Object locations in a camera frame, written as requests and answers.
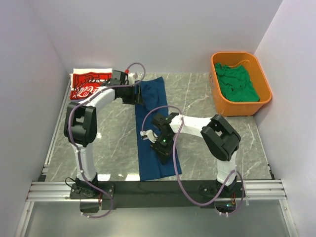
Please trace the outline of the dark blue t-shirt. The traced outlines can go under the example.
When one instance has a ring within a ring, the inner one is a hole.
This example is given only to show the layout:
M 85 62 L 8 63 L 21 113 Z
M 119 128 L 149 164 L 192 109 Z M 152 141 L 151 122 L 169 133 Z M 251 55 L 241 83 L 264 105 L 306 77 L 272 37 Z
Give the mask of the dark blue t-shirt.
M 166 107 L 148 115 L 148 112 L 152 109 L 167 105 L 163 77 L 142 81 L 140 87 L 144 104 L 135 105 L 140 180 L 149 181 L 174 176 L 173 157 L 170 156 L 166 163 L 162 164 L 156 152 L 151 148 L 150 140 L 143 140 L 140 135 L 142 126 L 144 126 L 146 130 L 151 129 L 156 135 L 160 135 L 160 131 L 152 125 L 152 119 L 156 114 L 162 114 L 164 117 L 168 115 L 168 108 Z

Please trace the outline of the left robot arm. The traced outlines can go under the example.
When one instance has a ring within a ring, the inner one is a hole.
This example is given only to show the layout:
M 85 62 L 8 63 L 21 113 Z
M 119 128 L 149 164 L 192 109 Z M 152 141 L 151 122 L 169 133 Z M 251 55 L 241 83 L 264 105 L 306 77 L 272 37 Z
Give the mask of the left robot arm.
M 74 150 L 77 175 L 75 192 L 94 198 L 105 191 L 99 188 L 98 174 L 93 161 L 93 142 L 97 136 L 97 112 L 120 98 L 124 104 L 142 104 L 141 88 L 137 75 L 129 78 L 129 69 L 114 70 L 110 79 L 101 84 L 96 92 L 80 102 L 71 102 L 67 107 L 64 135 Z

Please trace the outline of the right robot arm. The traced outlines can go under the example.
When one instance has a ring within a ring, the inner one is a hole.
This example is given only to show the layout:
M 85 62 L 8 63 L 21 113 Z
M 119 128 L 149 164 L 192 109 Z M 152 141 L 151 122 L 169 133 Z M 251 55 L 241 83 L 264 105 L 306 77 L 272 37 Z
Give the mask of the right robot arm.
M 230 172 L 236 168 L 236 155 L 241 136 L 221 115 L 211 118 L 196 118 L 171 113 L 168 116 L 156 114 L 152 125 L 158 129 L 141 131 L 142 139 L 150 140 L 151 148 L 161 163 L 171 159 L 174 137 L 177 132 L 203 138 L 211 154 L 217 159 L 217 193 L 228 197 L 235 189 L 237 175 Z

